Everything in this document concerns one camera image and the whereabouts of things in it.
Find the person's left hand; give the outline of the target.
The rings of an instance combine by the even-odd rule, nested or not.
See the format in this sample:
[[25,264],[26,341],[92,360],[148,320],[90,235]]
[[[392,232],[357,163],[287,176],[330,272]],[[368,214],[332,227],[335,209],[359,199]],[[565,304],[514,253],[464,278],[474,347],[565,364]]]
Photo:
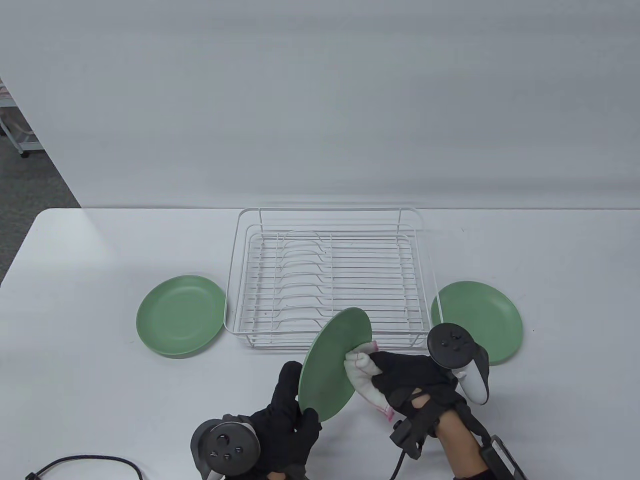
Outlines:
[[300,362],[284,363],[270,403],[249,416],[260,444],[260,455],[243,479],[307,479],[307,460],[318,441],[322,423],[315,409],[301,410],[298,403],[301,373]]

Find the person's right hand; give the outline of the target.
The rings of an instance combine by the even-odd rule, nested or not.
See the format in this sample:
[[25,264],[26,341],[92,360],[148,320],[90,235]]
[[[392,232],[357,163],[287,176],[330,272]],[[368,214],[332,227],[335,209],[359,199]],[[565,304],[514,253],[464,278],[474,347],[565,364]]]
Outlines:
[[381,371],[372,377],[372,385],[406,418],[413,419],[418,414],[421,408],[414,407],[412,402],[425,394],[443,408],[456,409],[459,404],[467,404],[457,393],[457,381],[430,356],[379,350],[369,357]]

